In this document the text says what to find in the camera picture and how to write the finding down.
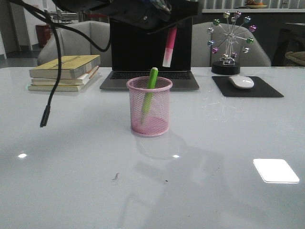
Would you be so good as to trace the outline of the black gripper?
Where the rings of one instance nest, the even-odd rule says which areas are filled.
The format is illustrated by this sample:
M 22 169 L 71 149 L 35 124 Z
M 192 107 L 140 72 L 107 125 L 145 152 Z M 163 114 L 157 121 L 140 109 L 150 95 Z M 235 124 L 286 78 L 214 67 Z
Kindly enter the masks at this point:
M 91 11 L 155 33 L 199 14 L 199 1 L 190 0 L 54 0 L 64 11 Z

